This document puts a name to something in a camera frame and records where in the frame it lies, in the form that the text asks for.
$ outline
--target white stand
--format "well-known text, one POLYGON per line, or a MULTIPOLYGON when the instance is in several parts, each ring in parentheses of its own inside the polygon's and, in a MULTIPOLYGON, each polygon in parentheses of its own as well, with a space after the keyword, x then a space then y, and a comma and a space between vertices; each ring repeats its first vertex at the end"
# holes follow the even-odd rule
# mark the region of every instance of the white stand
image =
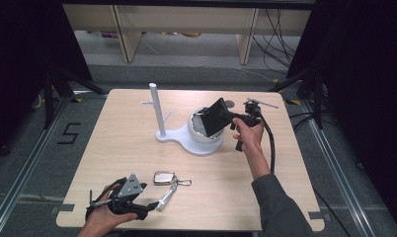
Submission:
POLYGON ((204 142, 198 142, 192 137, 192 135, 189 132, 189 126, 187 123, 177 130, 165 129, 156 84, 150 83, 149 88, 152 94, 153 101, 143 104, 152 104, 153 108, 155 109, 156 118, 158 119, 158 125, 159 125, 159 130, 156 132, 156 138, 160 142, 169 142, 169 141, 178 142, 188 152, 197 156, 210 155, 220 147, 220 145, 223 142, 222 134, 220 134, 220 137, 218 137, 218 139, 214 139, 211 142, 204 143, 204 142))

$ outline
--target white base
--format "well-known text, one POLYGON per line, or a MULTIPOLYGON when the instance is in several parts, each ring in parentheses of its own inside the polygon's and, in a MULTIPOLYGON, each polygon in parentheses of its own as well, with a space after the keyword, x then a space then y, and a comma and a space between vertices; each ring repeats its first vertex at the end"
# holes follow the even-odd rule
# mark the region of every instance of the white base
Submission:
POLYGON ((206 156, 214 153, 222 144, 223 137, 215 140, 211 143, 201 143, 193 140, 190 135, 189 128, 187 124, 184 124, 181 128, 177 130, 165 129, 166 135, 161 136, 161 132, 158 130, 156 132, 156 138, 160 142, 174 141, 180 143, 187 151, 197 156, 206 156))

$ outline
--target gray floor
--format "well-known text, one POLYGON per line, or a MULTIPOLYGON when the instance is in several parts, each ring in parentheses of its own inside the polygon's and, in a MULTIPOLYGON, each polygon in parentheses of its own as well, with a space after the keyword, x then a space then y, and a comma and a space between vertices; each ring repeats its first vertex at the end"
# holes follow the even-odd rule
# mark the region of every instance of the gray floor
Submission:
MULTIPOLYGON (((183 35, 163 36, 159 33, 143 35, 134 60, 123 62, 117 39, 104 39, 99 33, 76 32, 81 48, 97 85, 104 89, 147 88, 156 82, 162 89, 186 90, 239 90, 267 91, 274 86, 273 80, 284 80, 286 67, 265 60, 260 49, 253 43, 247 65, 239 63, 234 36, 200 35, 188 38, 183 35)), ((284 38, 290 47, 296 47, 299 38, 284 38)), ((262 37, 257 40, 266 45, 262 37)), ((283 54, 275 52, 284 59, 283 54)), ((286 101, 295 100, 299 83, 284 89, 286 101)), ((74 90, 85 90, 72 85, 74 90)), ((55 209, 60 206, 79 160, 88 143, 105 97, 82 94, 79 103, 67 103, 46 147, 42 150, 37 166, 26 181, 9 218, 2 223, 0 236, 76 236, 78 228, 61 228, 55 224, 55 209), (63 130, 70 122, 80 122, 69 130, 78 133, 72 145, 60 145, 68 140, 63 130)), ((303 107, 288 103, 290 116, 303 112, 303 107)), ((296 124, 303 116, 291 118, 296 124)), ((366 173, 356 167, 357 157, 342 134, 331 114, 322 116, 324 133, 336 155, 345 177, 351 184, 355 197, 371 224, 376 236, 397 236, 397 226, 374 189, 366 173)), ((16 182, 33 148, 43 133, 43 106, 23 121, 16 135, 9 141, 10 154, 0 155, 0 203, 16 182)), ((365 236, 357 228, 357 222, 349 211, 330 166, 315 138, 312 126, 305 123, 296 138, 314 189, 332 207, 351 236, 365 236)), ((318 198, 325 216, 325 229, 316 236, 345 236, 343 228, 333 213, 318 198)))

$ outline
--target person's left hand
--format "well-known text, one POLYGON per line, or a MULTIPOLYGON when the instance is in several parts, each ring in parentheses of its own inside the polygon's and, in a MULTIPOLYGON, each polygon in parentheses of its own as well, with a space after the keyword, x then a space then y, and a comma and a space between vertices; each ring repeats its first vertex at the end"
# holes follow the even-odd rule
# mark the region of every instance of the person's left hand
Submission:
MULTIPOLYGON (((110 192, 118 186, 114 186, 110 191, 106 192, 101 200, 106 200, 110 192)), ((136 213, 127 213, 117 215, 110 211, 105 204, 95 208, 89 215, 87 222, 82 228, 78 236, 104 236, 116 226, 137 218, 136 213)))

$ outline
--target wooden tabletop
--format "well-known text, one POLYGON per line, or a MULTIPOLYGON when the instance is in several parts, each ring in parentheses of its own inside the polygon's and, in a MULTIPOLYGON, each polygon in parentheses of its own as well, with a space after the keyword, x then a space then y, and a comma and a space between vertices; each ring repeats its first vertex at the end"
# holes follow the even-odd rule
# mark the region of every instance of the wooden tabletop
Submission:
MULTIPOLYGON (((324 228, 323 219, 310 219, 309 212, 319 212, 302 156, 291 128, 282 97, 278 93, 227 91, 159 90, 166 129, 182 127, 201 107, 217 99, 231 100, 230 112, 245 114, 243 103, 253 98, 278 106, 261 105, 276 142, 276 175, 287 194, 302 209, 314 231, 324 228)), ((151 105, 149 90, 115 89, 109 94, 99 116, 78 170, 66 195, 65 204, 73 211, 60 211, 56 222, 62 227, 82 227, 85 223, 89 191, 93 198, 104 186, 134 173, 148 186, 134 201, 149 204, 157 201, 169 186, 155 186, 157 171, 175 172, 179 179, 191 179, 189 187, 179 186, 163 211, 149 212, 145 220, 120 225, 131 229, 167 230, 261 230, 260 211, 251 188, 253 181, 245 155, 235 150, 236 133, 229 126, 223 131, 221 146, 211 155, 195 156, 177 142, 159 142, 158 122, 151 105)), ((263 148, 270 164, 270 141, 263 137, 263 148)))

